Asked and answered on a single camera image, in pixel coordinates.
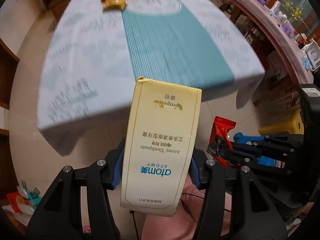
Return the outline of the red snack packet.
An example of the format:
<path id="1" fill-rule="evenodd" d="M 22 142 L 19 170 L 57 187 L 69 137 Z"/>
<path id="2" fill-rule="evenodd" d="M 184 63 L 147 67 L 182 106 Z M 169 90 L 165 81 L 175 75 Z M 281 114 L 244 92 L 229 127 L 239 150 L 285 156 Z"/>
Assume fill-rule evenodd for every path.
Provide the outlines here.
<path id="1" fill-rule="evenodd" d="M 214 118 L 212 131 L 210 134 L 207 152 L 213 156 L 217 163 L 226 168 L 233 168 L 234 166 L 221 157 L 219 152 L 225 147 L 231 150 L 233 149 L 231 142 L 228 140 L 228 132 L 234 129 L 235 126 L 236 122 L 216 116 Z"/>

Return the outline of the cream toothpaste box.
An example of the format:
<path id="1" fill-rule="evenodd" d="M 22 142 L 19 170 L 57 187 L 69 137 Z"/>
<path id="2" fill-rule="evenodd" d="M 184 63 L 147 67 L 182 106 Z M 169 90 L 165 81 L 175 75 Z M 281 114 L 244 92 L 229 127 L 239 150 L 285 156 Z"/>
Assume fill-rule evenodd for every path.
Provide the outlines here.
<path id="1" fill-rule="evenodd" d="M 175 214 L 193 154 L 202 91 L 139 77 L 132 98 L 121 207 Z"/>

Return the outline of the golden snack bag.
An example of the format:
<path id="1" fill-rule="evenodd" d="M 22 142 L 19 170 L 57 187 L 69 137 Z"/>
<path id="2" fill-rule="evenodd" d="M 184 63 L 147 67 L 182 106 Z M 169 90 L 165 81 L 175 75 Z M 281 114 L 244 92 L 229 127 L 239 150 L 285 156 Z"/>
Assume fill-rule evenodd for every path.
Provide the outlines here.
<path id="1" fill-rule="evenodd" d="M 127 5 L 127 0 L 105 0 L 103 11 L 120 10 L 123 11 Z"/>

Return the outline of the blue plastic stool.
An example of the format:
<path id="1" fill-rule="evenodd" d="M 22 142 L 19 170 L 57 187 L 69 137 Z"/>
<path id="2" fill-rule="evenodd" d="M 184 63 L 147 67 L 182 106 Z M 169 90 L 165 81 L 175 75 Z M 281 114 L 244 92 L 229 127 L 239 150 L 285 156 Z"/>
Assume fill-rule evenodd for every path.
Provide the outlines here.
<path id="1" fill-rule="evenodd" d="M 276 161 L 266 156 L 257 157 L 257 163 L 259 165 L 270 166 L 270 167 L 276 166 Z"/>

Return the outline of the yellow plastic stool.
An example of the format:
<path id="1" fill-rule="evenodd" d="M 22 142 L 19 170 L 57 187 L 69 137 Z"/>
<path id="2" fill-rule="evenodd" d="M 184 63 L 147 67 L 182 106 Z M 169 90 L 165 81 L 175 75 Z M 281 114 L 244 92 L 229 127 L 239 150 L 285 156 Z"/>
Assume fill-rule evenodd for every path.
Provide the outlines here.
<path id="1" fill-rule="evenodd" d="M 304 124 L 302 120 L 302 111 L 297 109 L 287 118 L 274 124 L 258 128 L 260 135 L 269 134 L 304 134 Z"/>

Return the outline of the side table pink cloth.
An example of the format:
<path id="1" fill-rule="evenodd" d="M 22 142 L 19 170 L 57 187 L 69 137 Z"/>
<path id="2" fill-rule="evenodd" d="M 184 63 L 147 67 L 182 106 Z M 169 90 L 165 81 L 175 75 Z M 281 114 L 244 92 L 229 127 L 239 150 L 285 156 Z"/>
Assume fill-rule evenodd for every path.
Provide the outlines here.
<path id="1" fill-rule="evenodd" d="M 277 20 L 256 0 L 224 0 L 244 12 L 266 35 L 279 54 L 284 67 L 294 83 L 313 83 L 313 75 L 303 66 L 302 53 L 294 40 L 290 39 Z"/>

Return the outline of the printed tablecloth with teal stripe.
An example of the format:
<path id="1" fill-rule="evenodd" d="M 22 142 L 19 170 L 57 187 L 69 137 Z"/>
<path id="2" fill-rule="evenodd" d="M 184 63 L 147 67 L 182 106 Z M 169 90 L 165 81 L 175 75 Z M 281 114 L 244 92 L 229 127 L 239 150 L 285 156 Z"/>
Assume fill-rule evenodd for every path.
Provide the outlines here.
<path id="1" fill-rule="evenodd" d="M 242 108 L 265 74 L 242 33 L 210 0 L 71 0 L 43 64 L 37 127 L 59 155 L 87 129 L 126 116 L 139 77 L 237 93 Z"/>

